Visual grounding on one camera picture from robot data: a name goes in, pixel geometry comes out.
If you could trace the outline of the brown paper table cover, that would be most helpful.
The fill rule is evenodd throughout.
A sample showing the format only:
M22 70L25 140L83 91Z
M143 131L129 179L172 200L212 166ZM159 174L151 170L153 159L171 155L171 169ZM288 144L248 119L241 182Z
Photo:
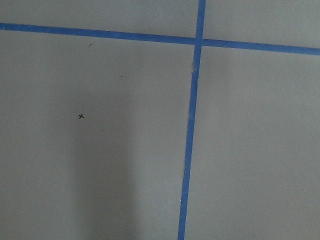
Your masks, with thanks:
M3 240L317 240L317 0L3 0Z

